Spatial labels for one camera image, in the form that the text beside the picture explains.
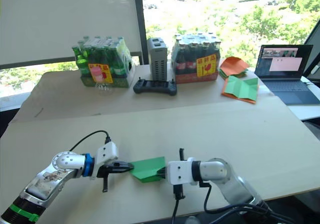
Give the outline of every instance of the game controller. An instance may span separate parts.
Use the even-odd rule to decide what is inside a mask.
[[[142,92],[156,92],[156,93],[166,93],[169,95],[177,94],[177,84],[172,79],[171,81],[153,81],[145,80],[139,77],[139,80],[133,87],[133,91],[137,94]]]

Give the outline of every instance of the yellow label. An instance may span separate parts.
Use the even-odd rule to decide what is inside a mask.
[[[112,76],[111,76],[111,72],[110,72],[109,65],[89,64],[89,69],[90,69],[90,71],[91,71],[91,69],[92,69],[93,67],[100,67],[100,69],[102,70],[102,76],[103,76],[103,82],[104,82],[104,83],[109,83],[109,84],[111,84],[111,83],[114,82],[113,79],[112,79]],[[95,77],[93,74],[91,74],[91,75],[92,75],[93,80],[94,80],[95,82],[97,82],[97,81],[96,81],[96,77]]]
[[[199,58],[196,61],[196,75],[198,77],[211,75],[216,70],[216,55],[209,55],[203,58]]]

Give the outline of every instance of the green paper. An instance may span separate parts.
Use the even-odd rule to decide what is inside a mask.
[[[246,98],[256,101],[258,92],[258,78],[240,80],[235,76],[229,76],[224,92],[233,94],[238,98]]]
[[[164,157],[158,157],[131,162],[134,169],[130,173],[142,183],[161,180],[162,178],[157,176],[156,172],[166,166],[164,159]]]
[[[245,69],[245,70],[242,71],[241,73],[236,74],[236,75],[232,75],[232,76],[236,76],[236,77],[238,77],[238,78],[241,78],[241,77],[244,77],[244,76],[247,75],[247,73],[246,73],[247,71],[248,71],[248,69]],[[220,75],[221,75],[222,78],[224,78],[224,79],[228,78],[228,75],[226,75],[226,73],[225,73],[222,69],[219,69],[219,73],[220,73]]]

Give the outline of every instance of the window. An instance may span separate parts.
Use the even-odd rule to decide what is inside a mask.
[[[146,37],[171,52],[176,33],[213,31],[221,56],[254,69],[262,44],[303,44],[320,18],[320,0],[143,0]]]
[[[133,64],[140,64],[138,56],[132,60]],[[75,61],[72,61],[0,70],[0,98],[31,92],[45,72],[77,69]]]

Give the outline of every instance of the blue ring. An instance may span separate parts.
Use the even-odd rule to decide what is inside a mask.
[[[85,164],[84,164],[84,173],[82,174],[83,177],[86,177],[86,176],[89,176],[89,172],[90,172],[90,166],[91,164],[93,163],[93,159],[92,157],[90,156],[90,154],[86,153],[85,154]]]

